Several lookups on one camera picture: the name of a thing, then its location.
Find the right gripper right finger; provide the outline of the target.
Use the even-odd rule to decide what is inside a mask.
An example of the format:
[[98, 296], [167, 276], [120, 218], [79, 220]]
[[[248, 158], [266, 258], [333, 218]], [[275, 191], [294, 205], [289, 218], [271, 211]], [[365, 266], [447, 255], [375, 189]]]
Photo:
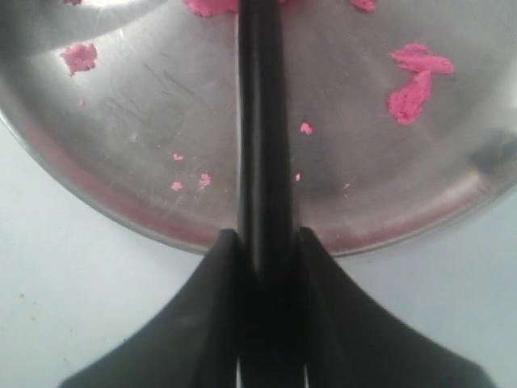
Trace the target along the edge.
[[478, 364], [421, 335], [368, 296], [317, 235], [298, 240], [311, 387], [493, 387]]

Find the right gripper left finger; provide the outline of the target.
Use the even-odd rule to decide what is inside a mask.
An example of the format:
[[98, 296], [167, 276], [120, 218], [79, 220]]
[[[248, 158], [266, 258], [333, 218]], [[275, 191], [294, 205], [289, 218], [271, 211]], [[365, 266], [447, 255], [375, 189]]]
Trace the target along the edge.
[[222, 230], [177, 295], [64, 387], [234, 387], [238, 237]]

